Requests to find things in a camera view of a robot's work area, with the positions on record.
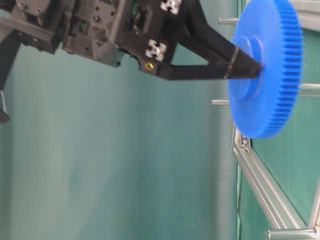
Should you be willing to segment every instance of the screw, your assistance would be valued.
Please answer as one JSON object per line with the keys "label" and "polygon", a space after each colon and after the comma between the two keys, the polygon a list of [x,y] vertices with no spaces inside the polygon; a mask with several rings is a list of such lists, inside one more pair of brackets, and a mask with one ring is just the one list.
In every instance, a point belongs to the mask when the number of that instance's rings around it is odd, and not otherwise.
{"label": "screw", "polygon": [[38,9],[36,10],[36,15],[37,15],[38,17],[43,17],[44,13],[42,12],[42,9],[41,9],[41,8],[38,8]]}
{"label": "screw", "polygon": [[100,17],[94,16],[94,17],[93,17],[93,20],[94,20],[96,23],[98,23],[98,22],[100,21]]}
{"label": "screw", "polygon": [[152,71],[152,70],[155,68],[155,66],[154,66],[151,62],[146,62],[146,63],[144,64],[144,67],[145,67],[145,69],[147,69],[148,71]]}
{"label": "screw", "polygon": [[25,10],[25,9],[27,9],[28,5],[27,5],[24,1],[22,1],[22,2],[20,2],[20,3],[18,4],[18,7],[19,7],[21,10]]}

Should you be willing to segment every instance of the metal frame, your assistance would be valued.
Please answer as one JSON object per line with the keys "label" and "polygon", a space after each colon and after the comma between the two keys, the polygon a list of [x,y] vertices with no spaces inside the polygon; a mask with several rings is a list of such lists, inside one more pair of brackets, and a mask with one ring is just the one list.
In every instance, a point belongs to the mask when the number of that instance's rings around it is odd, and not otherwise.
{"label": "metal frame", "polygon": [[[289,0],[299,15],[300,24],[304,29],[320,31],[320,1]],[[219,17],[219,24],[237,24],[237,17]]]}
{"label": "metal frame", "polygon": [[[301,97],[320,97],[320,84],[304,83]],[[212,105],[227,106],[228,100],[214,99]],[[320,239],[320,181],[314,197],[308,225],[299,216],[272,174],[251,146],[251,140],[233,126],[231,150],[236,156],[238,174],[243,173],[273,229],[266,232],[267,240],[318,240]],[[237,183],[239,208],[240,179]]]}
{"label": "metal frame", "polygon": [[0,90],[0,99],[1,99],[1,105],[2,105],[2,109],[0,108],[0,124],[3,124],[9,121],[9,117],[7,112],[5,93],[1,90]]}

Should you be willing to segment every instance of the metal peg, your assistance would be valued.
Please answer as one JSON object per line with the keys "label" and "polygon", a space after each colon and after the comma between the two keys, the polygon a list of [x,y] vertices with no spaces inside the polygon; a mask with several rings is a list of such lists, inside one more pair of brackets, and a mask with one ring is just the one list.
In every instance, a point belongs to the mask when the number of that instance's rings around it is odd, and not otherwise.
{"label": "metal peg", "polygon": [[237,17],[219,17],[219,24],[237,24],[239,18]]}
{"label": "metal peg", "polygon": [[1,90],[0,90],[0,95],[1,95],[1,102],[2,102],[2,109],[0,109],[0,124],[4,124],[9,121],[9,117],[7,114],[5,94]]}
{"label": "metal peg", "polygon": [[299,96],[301,97],[320,97],[320,84],[304,83],[300,86]]}
{"label": "metal peg", "polygon": [[[320,84],[313,83],[303,83],[299,87],[299,96],[300,97],[314,97],[320,98]],[[228,106],[229,100],[223,99],[213,99],[212,105],[215,106]]]}
{"label": "metal peg", "polygon": [[212,105],[216,105],[216,106],[228,106],[228,105],[229,105],[229,100],[213,99],[213,100],[212,100]]}
{"label": "metal peg", "polygon": [[315,240],[317,233],[314,229],[277,229],[266,232],[267,240]]}
{"label": "metal peg", "polygon": [[314,228],[316,231],[320,227],[320,181],[318,182],[317,190],[314,196],[312,210],[310,214],[308,228]]}

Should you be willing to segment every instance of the metal rod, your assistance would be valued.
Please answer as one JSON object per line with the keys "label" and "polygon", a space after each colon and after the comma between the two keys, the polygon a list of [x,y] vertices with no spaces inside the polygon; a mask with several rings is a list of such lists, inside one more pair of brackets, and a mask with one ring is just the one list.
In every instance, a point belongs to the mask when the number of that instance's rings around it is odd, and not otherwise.
{"label": "metal rod", "polygon": [[7,105],[6,105],[6,98],[5,98],[5,93],[3,91],[0,91],[1,95],[1,102],[2,102],[2,110],[7,114]]}
{"label": "metal rod", "polygon": [[320,84],[312,84],[312,83],[301,84],[299,96],[320,98]]}
{"label": "metal rod", "polygon": [[311,240],[316,239],[314,229],[277,229],[266,232],[267,240]]}
{"label": "metal rod", "polygon": [[239,212],[240,210],[240,191],[241,191],[241,168],[237,166],[237,175],[236,175],[236,209]]}
{"label": "metal rod", "polygon": [[228,106],[229,105],[229,100],[213,99],[212,100],[212,105]]}
{"label": "metal rod", "polygon": [[314,196],[308,228],[318,228],[319,217],[320,217],[320,181],[318,183],[317,190]]}
{"label": "metal rod", "polygon": [[320,2],[316,0],[290,0],[305,29],[320,31]]}
{"label": "metal rod", "polygon": [[237,24],[239,18],[237,17],[219,17],[219,24]]}
{"label": "metal rod", "polygon": [[[320,84],[315,83],[303,83],[300,85],[299,96],[300,97],[314,97],[320,98]],[[228,106],[229,100],[213,99],[212,105],[216,106]]]}
{"label": "metal rod", "polygon": [[242,148],[233,135],[233,152],[270,225],[274,229],[305,229],[306,225],[253,148]]}

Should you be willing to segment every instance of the plastic gear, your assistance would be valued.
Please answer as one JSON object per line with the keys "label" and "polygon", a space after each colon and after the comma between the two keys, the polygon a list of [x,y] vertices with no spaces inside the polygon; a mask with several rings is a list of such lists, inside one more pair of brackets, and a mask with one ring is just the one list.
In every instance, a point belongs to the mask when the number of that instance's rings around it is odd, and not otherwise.
{"label": "plastic gear", "polygon": [[262,63],[255,79],[230,79],[233,120],[249,138],[276,135],[287,123],[299,93],[303,32],[287,0],[251,0],[232,42]]}

